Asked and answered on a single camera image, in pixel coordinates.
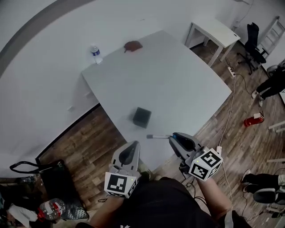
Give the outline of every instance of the fire extinguisher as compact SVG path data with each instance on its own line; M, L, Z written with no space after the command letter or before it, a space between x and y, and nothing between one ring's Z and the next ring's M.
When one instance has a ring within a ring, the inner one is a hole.
M254 114L253 117L244 120L245 126L251 126L253 124L262 123L264 121L264 116L261 112Z

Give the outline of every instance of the plastic bottle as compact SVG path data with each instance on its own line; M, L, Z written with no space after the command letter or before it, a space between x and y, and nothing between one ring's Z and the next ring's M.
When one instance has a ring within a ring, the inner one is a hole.
M102 63L103 58L101 57L100 50L99 50L98 47L92 46L92 47L91 47L91 53L93 54L93 56L94 56L94 58L95 58L95 62L96 62L97 64Z
M38 208L39 214L37 215L40 221L43 220L56 220L66 211L65 203L61 199L51 199L42 203Z

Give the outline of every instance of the black and white marker cube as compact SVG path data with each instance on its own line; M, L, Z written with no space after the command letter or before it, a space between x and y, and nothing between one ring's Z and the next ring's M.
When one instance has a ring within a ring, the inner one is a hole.
M129 198L137 185L137 177L118 173L105 173L104 190L108 195Z
M206 181L218 171L222 162L223 158L212 148L193 160L189 173Z

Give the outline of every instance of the black shirt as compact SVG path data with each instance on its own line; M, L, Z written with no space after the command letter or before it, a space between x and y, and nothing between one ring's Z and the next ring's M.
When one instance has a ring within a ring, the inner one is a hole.
M219 228L224 217L214 221L202 211L187 189L174 179L139 183L129 199L118 209L114 228ZM249 228L233 211L234 227Z

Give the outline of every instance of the white table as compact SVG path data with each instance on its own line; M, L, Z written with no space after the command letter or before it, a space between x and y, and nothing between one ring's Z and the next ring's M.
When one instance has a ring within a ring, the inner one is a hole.
M235 43L240 39L238 35L236 35L232 30L230 30L227 26L225 26L218 20L214 18L204 18L192 22L192 26L185 43L187 47L189 47L190 45L195 29L199 30L202 34L206 36L204 40L204 46L207 45L209 39L219 46L216 53L213 55L212 59L208 63L210 67L213 65L222 50L224 48L229 47L226 53L220 59L221 61L223 61L227 54L231 51Z
M165 31L139 42L142 49L124 53L120 48L82 75L126 141L140 142L140 158L154 170L174 152L168 140L147 139L146 135L194 135L231 90L205 62ZM152 112L146 129L132 123L137 107Z

